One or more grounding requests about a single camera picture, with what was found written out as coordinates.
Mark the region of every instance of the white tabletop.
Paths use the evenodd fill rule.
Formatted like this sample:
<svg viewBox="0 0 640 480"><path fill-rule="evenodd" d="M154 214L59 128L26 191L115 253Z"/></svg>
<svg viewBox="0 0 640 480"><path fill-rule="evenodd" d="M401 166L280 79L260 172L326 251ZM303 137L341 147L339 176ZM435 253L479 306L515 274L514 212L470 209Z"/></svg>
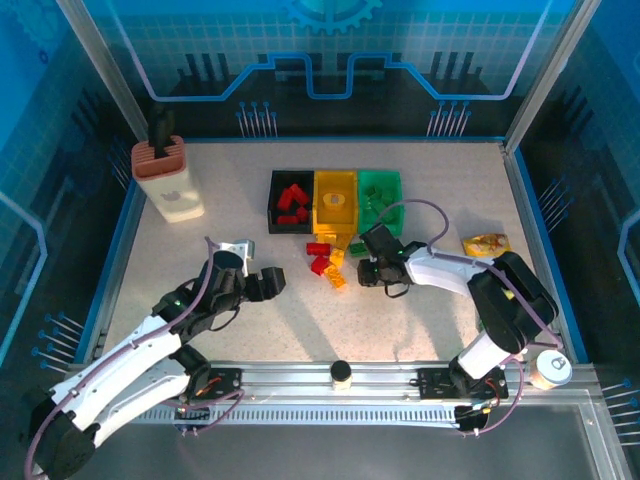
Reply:
<svg viewBox="0 0 640 480"><path fill-rule="evenodd" d="M309 270L311 235L269 235L267 198L274 169L391 169L402 176L404 197L438 203L451 219L438 248L462 253L460 238L506 233L531 265L529 251L497 144L455 143L208 143L188 144L187 162L199 179L204 216L166 223L144 207L107 336L112 348L149 314L165 293L198 274L203 240L255 241L250 269L285 270L287 286L275 300L244 304L219 333L192 342L212 360L412 361L450 360L477 334L473 302L433 287L414 286L391 300L356 279L357 259L342 273L348 286L333 290ZM402 240L426 241L442 228L426 206L407 207Z"/></svg>

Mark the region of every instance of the yellow snack bag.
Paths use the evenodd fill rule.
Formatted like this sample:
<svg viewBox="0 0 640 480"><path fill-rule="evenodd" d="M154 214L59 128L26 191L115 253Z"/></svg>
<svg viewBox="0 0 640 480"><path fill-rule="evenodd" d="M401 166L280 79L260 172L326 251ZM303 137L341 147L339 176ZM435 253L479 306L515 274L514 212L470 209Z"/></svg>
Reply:
<svg viewBox="0 0 640 480"><path fill-rule="evenodd" d="M509 239L503 233L488 233L462 240L464 253L470 257L499 257L511 251Z"/></svg>

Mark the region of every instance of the green tray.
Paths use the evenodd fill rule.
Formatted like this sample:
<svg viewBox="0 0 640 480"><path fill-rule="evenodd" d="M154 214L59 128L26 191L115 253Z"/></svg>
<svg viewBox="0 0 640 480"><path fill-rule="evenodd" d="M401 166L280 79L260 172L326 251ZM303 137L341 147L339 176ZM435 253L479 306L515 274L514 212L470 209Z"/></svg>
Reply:
<svg viewBox="0 0 640 480"><path fill-rule="evenodd" d="M392 170L358 171L358 233L373 227L378 218L378 210L402 200L400 173ZM396 207L382 220L395 236L402 234L404 207Z"/></svg>

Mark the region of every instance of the yellow tray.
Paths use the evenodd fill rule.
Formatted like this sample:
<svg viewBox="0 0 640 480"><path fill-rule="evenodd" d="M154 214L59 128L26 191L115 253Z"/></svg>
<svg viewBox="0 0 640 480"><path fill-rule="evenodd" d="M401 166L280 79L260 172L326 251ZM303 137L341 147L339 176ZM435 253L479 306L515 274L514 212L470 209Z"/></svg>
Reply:
<svg viewBox="0 0 640 480"><path fill-rule="evenodd" d="M317 171L313 183L313 233L355 235L358 231L357 173Z"/></svg>

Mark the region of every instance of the black container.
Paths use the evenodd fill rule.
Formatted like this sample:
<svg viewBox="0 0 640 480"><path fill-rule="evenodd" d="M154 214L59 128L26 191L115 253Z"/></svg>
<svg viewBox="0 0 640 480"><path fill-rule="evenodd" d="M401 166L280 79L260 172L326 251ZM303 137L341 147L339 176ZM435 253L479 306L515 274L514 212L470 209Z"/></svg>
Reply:
<svg viewBox="0 0 640 480"><path fill-rule="evenodd" d="M297 225L278 225L276 222L280 215L295 215L296 210L300 206L295 200L288 212L278 210L277 204L280 196L285 188L290 187L294 183L309 196L309 203L305 208L309 212L309 220L307 223ZM310 170L274 170L271 173L271 189L269 190L269 205L267 207L267 222L269 224L269 233L305 233L309 234L312 230L313 212L313 171Z"/></svg>

